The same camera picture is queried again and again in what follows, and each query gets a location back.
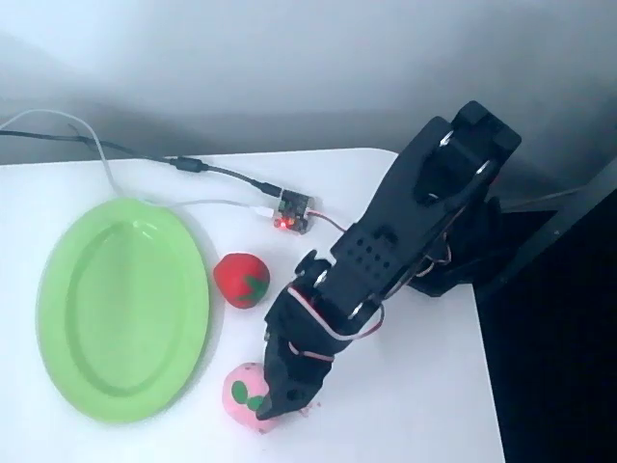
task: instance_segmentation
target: circuit board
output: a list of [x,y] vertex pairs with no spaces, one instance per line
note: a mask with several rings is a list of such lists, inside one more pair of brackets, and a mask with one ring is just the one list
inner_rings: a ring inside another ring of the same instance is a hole
[[309,229],[308,211],[313,200],[291,190],[282,190],[279,207],[274,215],[274,226],[278,229],[306,233]]

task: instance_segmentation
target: green spots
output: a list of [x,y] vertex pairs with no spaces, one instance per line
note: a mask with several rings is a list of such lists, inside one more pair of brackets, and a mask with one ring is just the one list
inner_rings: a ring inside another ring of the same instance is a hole
[[237,297],[238,301],[250,301],[252,303],[257,303],[266,293],[268,289],[268,282],[264,282],[259,278],[252,277],[251,275],[247,275],[244,277],[244,283],[251,289],[251,292],[248,294],[243,294]]
[[257,409],[261,406],[262,402],[263,395],[256,395],[255,397],[251,397],[249,399],[249,401],[247,402],[247,407],[249,407],[249,410],[251,410],[252,412],[256,412]]
[[249,390],[242,381],[235,381],[231,385],[231,396],[236,403],[244,404],[247,403],[247,399],[249,398]]
[[231,396],[236,403],[239,403],[240,405],[246,404],[252,412],[256,412],[263,402],[263,395],[249,397],[249,390],[247,389],[246,384],[242,381],[233,382],[231,385]]

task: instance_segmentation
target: black cable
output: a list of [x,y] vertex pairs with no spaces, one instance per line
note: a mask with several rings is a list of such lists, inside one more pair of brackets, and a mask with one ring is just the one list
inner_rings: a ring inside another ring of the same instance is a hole
[[[82,135],[46,135],[42,133],[20,132],[16,130],[0,130],[0,136],[2,135],[11,137],[34,138],[38,140],[52,140],[55,142],[80,142],[91,149],[96,147],[96,144],[92,138],[84,137]],[[132,150],[131,148],[123,147],[122,145],[118,145],[117,143],[107,142],[104,140],[100,141],[100,145],[111,150],[124,152],[125,154],[129,154],[133,157],[139,157],[141,159],[147,159],[154,162],[162,162],[164,164],[171,164],[172,166],[175,166],[179,171],[193,173],[211,171],[218,174],[223,174],[225,176],[234,177],[239,180],[246,181],[262,193],[268,196],[274,196],[275,198],[278,198],[282,193],[282,188],[273,185],[272,183],[258,181],[254,178],[243,176],[242,174],[238,174],[237,172],[230,171],[229,169],[224,169],[222,167],[211,166],[195,157],[178,156],[167,158],[161,156],[150,156],[147,154],[140,154],[137,151]]]

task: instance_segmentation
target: white table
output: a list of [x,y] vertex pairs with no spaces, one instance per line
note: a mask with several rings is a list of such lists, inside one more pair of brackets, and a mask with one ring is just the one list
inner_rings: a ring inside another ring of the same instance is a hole
[[[208,156],[213,164],[314,195],[343,224],[360,217],[395,154],[323,150]],[[166,200],[274,200],[216,174],[183,174],[142,160],[112,162],[124,187]],[[35,330],[41,271],[62,233],[112,199],[100,162],[0,166],[0,461],[2,462],[443,462],[503,461],[496,411],[471,286],[440,299],[403,288],[386,322],[336,358],[305,417],[261,436],[223,411],[225,375],[260,361],[269,304],[305,253],[323,256],[337,232],[325,222],[296,236],[225,205],[180,211],[207,258],[261,256],[272,273],[267,299],[240,312],[211,288],[214,326],[204,364],[165,412],[127,425],[95,422],[66,403],[43,367]]]

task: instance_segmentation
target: gray wall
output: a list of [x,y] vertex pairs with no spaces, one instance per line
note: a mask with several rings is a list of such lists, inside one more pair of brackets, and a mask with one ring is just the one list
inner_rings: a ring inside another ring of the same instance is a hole
[[[0,113],[68,110],[140,150],[401,150],[478,99],[523,135],[503,191],[577,186],[612,156],[614,0],[3,4]],[[3,163],[91,155],[0,140]]]

